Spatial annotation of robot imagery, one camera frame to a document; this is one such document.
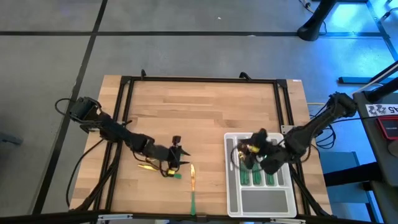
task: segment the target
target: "concrete floor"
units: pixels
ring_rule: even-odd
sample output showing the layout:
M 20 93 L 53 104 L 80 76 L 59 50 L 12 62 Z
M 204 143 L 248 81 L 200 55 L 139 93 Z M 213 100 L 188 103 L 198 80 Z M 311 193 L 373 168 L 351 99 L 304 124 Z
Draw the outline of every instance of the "concrete floor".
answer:
M 398 6 L 396 1 L 371 3 L 377 17 Z M 100 0 L 0 0 L 0 31 L 92 31 L 100 5 Z M 382 24 L 398 48 L 396 13 Z M 112 0 L 99 30 L 295 32 L 310 16 L 294 0 Z M 337 4 L 325 22 L 328 32 L 378 32 L 366 4 Z M 31 212 L 61 122 L 53 103 L 70 96 L 89 38 L 0 35 L 0 130 L 24 138 L 21 146 L 0 144 L 0 216 Z M 155 76 L 237 77 L 245 71 L 253 78 L 301 79 L 308 102 L 325 102 L 334 91 L 359 88 L 338 85 L 338 77 L 372 77 L 393 61 L 381 37 L 320 37 L 315 42 L 298 37 L 97 37 L 80 95 L 96 98 L 103 75 L 138 75 L 144 68 Z M 375 160 L 360 122 L 338 123 L 335 130 L 331 151 L 356 151 L 362 164 Z M 67 182 L 86 137 L 70 124 L 43 212 L 67 210 Z M 339 217 L 368 220 L 364 209 L 333 205 Z

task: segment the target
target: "sticker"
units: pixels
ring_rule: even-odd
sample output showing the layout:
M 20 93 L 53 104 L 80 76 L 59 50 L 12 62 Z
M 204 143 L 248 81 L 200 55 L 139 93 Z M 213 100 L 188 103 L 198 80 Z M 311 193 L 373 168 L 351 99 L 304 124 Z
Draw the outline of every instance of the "sticker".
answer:
M 382 116 L 382 115 L 398 115 L 398 105 L 366 105 L 368 115 Z

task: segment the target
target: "red device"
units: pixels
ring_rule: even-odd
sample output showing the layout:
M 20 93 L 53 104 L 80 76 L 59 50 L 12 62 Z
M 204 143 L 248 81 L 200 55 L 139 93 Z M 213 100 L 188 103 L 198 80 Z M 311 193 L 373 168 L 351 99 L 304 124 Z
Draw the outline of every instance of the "red device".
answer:
M 398 116 L 381 117 L 377 121 L 386 139 L 398 140 Z

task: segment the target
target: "wooden tabletop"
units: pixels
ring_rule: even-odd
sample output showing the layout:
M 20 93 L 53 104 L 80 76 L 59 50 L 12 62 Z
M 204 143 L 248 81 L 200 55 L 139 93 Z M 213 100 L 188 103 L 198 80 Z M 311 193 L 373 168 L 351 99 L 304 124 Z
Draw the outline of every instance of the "wooden tabletop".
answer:
M 98 101 L 108 114 L 113 114 L 120 79 L 119 75 L 104 77 Z M 300 80 L 287 80 L 287 83 L 294 122 L 296 125 L 305 124 L 309 121 L 309 114 L 302 83 Z M 282 89 L 280 96 L 284 120 L 287 121 Z M 121 108 L 124 108 L 125 98 L 126 94 Z M 224 133 L 256 132 L 260 128 L 279 132 L 271 84 L 139 81 L 134 83 L 129 119 L 132 120 L 127 126 L 130 131 L 151 136 L 157 144 L 169 147 L 172 136 L 182 137 L 182 147 L 191 154 L 183 156 L 182 160 L 191 162 L 197 174 L 197 213 L 209 215 L 227 215 Z M 90 133 L 85 150 L 99 140 L 99 133 Z M 83 159 L 71 208 L 79 206 L 98 182 L 105 147 L 103 142 Z M 123 144 L 112 211 L 189 214 L 190 166 L 181 166 L 179 173 L 182 179 L 179 180 L 140 168 L 137 166 L 139 163 Z M 316 150 L 303 163 L 303 172 L 315 200 L 331 213 Z M 299 213 L 303 213 L 298 188 L 296 197 Z M 101 208 L 105 200 L 104 193 Z

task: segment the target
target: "wooden table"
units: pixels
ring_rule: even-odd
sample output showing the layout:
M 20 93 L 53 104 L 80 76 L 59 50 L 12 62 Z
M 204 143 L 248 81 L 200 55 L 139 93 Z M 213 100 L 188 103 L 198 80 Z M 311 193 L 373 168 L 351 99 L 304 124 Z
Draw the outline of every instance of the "wooden table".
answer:
M 98 101 L 103 111 L 113 114 L 121 76 L 106 75 Z M 287 80 L 296 125 L 309 120 L 307 102 L 300 80 Z M 122 99 L 124 108 L 126 94 Z M 284 120 L 287 115 L 280 89 Z M 274 89 L 270 84 L 134 82 L 129 119 L 130 131 L 153 137 L 157 144 L 171 145 L 173 135 L 181 135 L 183 148 L 191 154 L 182 160 L 195 166 L 197 173 L 197 213 L 227 215 L 224 133 L 256 132 L 266 128 L 279 132 Z M 90 133 L 85 150 L 100 139 Z M 106 143 L 82 161 L 71 208 L 88 196 L 100 176 Z M 181 180 L 163 178 L 158 172 L 137 166 L 130 149 L 123 144 L 111 210 L 126 213 L 189 214 L 191 201 L 190 166 L 183 165 Z M 318 152 L 313 150 L 303 163 L 305 183 L 315 200 L 331 213 Z M 104 208 L 107 186 L 100 208 Z M 297 206 L 303 213 L 300 191 Z

